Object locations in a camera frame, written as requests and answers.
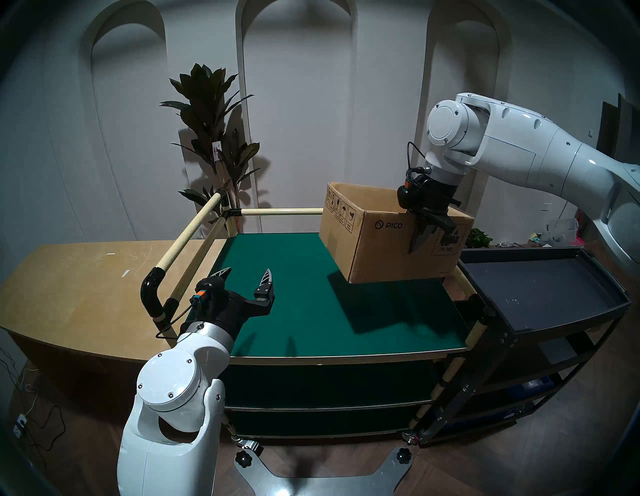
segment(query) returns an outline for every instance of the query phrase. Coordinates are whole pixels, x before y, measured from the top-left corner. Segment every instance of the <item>plant tag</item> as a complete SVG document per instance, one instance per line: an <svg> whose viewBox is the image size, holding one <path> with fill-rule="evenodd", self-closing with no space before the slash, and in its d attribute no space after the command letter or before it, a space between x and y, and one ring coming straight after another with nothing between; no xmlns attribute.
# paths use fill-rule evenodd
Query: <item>plant tag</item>
<svg viewBox="0 0 640 496"><path fill-rule="evenodd" d="M219 160L222 160L221 154L220 154L220 142L219 141L214 141L213 143L211 143L213 146L213 161L217 162Z"/></svg>

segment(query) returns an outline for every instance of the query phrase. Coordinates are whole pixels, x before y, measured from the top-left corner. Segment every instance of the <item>potted plant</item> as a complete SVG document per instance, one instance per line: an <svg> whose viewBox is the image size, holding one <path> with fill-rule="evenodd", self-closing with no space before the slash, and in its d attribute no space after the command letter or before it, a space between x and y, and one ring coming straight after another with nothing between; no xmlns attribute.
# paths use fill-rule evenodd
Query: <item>potted plant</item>
<svg viewBox="0 0 640 496"><path fill-rule="evenodd" d="M493 241L492 237L488 237L483 231L476 229L475 227L469 233L466 248L489 248L489 244Z"/></svg>
<svg viewBox="0 0 640 496"><path fill-rule="evenodd" d="M240 139L240 133L235 127L225 128L225 116L243 100L253 96L247 95L232 103L240 92L237 91L225 99L225 94L236 77L237 74L234 74L226 78L224 68L211 71L206 65L195 64L190 74L180 75L180 81L169 79L189 103L169 100L160 103L160 106L178 110L182 122L197 136L191 140L191 148L179 143L172 145L189 150L209 164L218 184L223 184L223 189L231 184L235 206L239 207L239 186L245 178L258 170L245 172L249 160L260 150L260 143L247 143ZM202 193L187 188L179 193L204 206L214 194L214 188L202 188ZM220 206L216 208L216 213L220 215Z"/></svg>

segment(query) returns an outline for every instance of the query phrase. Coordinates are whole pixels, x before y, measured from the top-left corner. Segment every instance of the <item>shelf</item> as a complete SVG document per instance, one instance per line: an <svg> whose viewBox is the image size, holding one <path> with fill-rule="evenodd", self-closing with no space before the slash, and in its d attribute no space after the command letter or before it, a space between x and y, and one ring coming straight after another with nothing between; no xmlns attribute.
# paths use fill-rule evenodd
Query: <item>shelf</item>
<svg viewBox="0 0 640 496"><path fill-rule="evenodd" d="M228 411L365 410L431 402L429 362L230 365L220 375Z"/></svg>
<svg viewBox="0 0 640 496"><path fill-rule="evenodd" d="M535 411L535 406L532 403L527 403L521 412L504 412L502 415L493 414L487 415L474 420L459 420L453 424L443 427L429 443L436 443L444 441L446 439L454 438L457 436L463 436L487 429L497 428L499 426L515 423L516 420L526 417Z"/></svg>
<svg viewBox="0 0 640 496"><path fill-rule="evenodd" d="M458 266L520 342L566 336L622 316L625 290L582 248L476 248Z"/></svg>
<svg viewBox="0 0 640 496"><path fill-rule="evenodd" d="M554 384L553 387L520 399L511 397L506 389L476 394L469 399L467 404L454 417L454 422L478 419L487 415L516 408L517 406L521 406L525 403L530 403L535 399L553 394L564 385L562 378L557 373L551 375L550 379Z"/></svg>
<svg viewBox="0 0 640 496"><path fill-rule="evenodd" d="M477 393L487 393L550 376L586 362L596 347L585 332L513 348Z"/></svg>
<svg viewBox="0 0 640 496"><path fill-rule="evenodd" d="M417 406L357 412L229 412L237 435L247 438L331 438L408 429Z"/></svg>

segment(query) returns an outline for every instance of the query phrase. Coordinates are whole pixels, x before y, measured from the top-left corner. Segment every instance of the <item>dark tray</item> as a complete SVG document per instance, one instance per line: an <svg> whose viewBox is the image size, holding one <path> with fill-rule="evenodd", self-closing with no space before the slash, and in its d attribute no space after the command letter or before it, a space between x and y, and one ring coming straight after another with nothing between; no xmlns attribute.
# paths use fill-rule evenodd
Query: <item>dark tray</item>
<svg viewBox="0 0 640 496"><path fill-rule="evenodd" d="M458 266L521 344L527 335L540 341L612 321L631 303L583 248L463 250Z"/></svg>
<svg viewBox="0 0 640 496"><path fill-rule="evenodd" d="M408 429L419 406L355 412L227 412L244 438L335 438Z"/></svg>
<svg viewBox="0 0 640 496"><path fill-rule="evenodd" d="M220 374L228 410L366 410L431 402L429 362L229 365Z"/></svg>

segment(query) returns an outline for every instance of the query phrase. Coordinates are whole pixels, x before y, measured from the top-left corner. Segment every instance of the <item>cable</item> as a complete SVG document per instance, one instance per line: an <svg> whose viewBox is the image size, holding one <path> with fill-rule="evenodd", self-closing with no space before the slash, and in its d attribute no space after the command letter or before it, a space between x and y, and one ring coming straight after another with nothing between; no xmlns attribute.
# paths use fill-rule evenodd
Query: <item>cable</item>
<svg viewBox="0 0 640 496"><path fill-rule="evenodd" d="M60 436L62 436L62 434L64 434L65 432L67 432L67 425L65 424L65 419L62 417L62 408L60 408L60 405L55 404L51 407L51 409L49 410L49 414L47 415L47 420L44 421L44 423L42 425L40 425L34 418L32 417L28 417L29 420L32 420L34 424L36 424L40 429L44 429L45 427L47 427L47 424L49 423L49 420L51 419L51 414L53 413L53 410L57 408L58 412L60 413L60 422L62 422L62 432L60 434L58 434L57 436L55 436L52 440L51 440L51 444L49 444L48 448L45 448L42 444L36 443L35 439L33 439L33 435L31 435L31 438L33 439L33 444L29 445L37 447L41 447L44 451L51 451L51 449L53 448L54 443L60 438Z"/></svg>
<svg viewBox="0 0 640 496"><path fill-rule="evenodd" d="M27 369L26 367L24 369L22 369L22 372L18 375L18 377L20 377L20 375L22 375L22 380L20 381L20 390L23 389L22 385L24 384L24 377L26 375L27 372L37 372L38 369Z"/></svg>
<svg viewBox="0 0 640 496"><path fill-rule="evenodd" d="M415 149L416 152L418 152L422 158L424 159L424 161L427 161L427 157L424 156L424 154L420 151L420 148L418 148L417 146L415 146L415 143L412 141L409 141L406 144L406 166L410 169L411 168L411 157L409 156L409 145L412 145Z"/></svg>
<svg viewBox="0 0 640 496"><path fill-rule="evenodd" d="M180 315L178 315L172 322L169 322L164 329L162 329L161 331L158 331L156 334L156 337L160 337L160 334L162 334L163 332L165 332L167 329L169 329L173 324L175 324L180 317L182 317L185 313L187 313L189 310L191 310L193 308L193 304L189 305L187 308L184 309L183 313L181 313Z"/></svg>
<svg viewBox="0 0 640 496"><path fill-rule="evenodd" d="M29 414L31 413L31 411L33 410L33 407L36 406L36 400L38 399L38 396L40 395L40 391L38 390L34 390L36 397L33 398L33 403L31 403L31 408L29 410L27 410L27 413L24 414L25 417L29 417Z"/></svg>
<svg viewBox="0 0 640 496"><path fill-rule="evenodd" d="M11 355L9 355L9 353L7 353L5 350L3 350L2 348L0 348L0 350L4 353L4 355L9 359L13 369L15 370L15 360L12 358ZM13 387L17 390L18 392L18 399L20 400L20 403L22 404L22 409L23 410L27 410L24 401L22 399L22 390L20 387L18 387L18 377L19 375L16 375L16 379L14 380L13 378L13 373L11 372L11 369L9 368L8 363L6 363L2 358L0 358L0 363L2 363L2 365L4 366L4 368L6 369L7 373L9 374L9 378L11 379L11 383L13 384ZM32 371L35 372L38 369L25 369L26 371ZM65 424L65 419L62 416L62 408L60 408L60 406L58 404L55 404L51 407L51 409L49 410L49 414L47 416L47 419L44 421L44 423L42 425L40 425L33 417L29 416L29 413L31 413L36 400L38 399L38 396L40 395L40 392L38 390L36 390L35 388L33 388L33 391L29 391L27 390L27 392L36 392L36 397L33 400L33 403L31 404L31 408L27 411L27 413L25 414L25 417L27 417L29 420L31 420L34 424L36 424L40 429L44 429L47 424L49 423L49 419L51 418L51 414L53 413L54 408L57 408L59 413L60 413L60 421L62 422L62 432L58 435L56 435L52 440L51 443L49 444L49 447L46 448L44 447L42 444L39 444L36 442L35 438L33 437L32 432L26 427L24 426L24 431L26 432L27 436L31 437L31 441L33 441L32 444L27 444L28 447L34 447L36 449L36 452L38 453L39 457L42 459L42 463L44 464L44 470L45 473L48 472L48 468L47 468L47 460L45 460L44 456L42 455L42 453L40 452L40 448L42 448L45 451L51 451L51 449L53 448L54 443L60 438L60 436L62 436L62 434L64 434L65 432L67 432L67 425Z"/></svg>

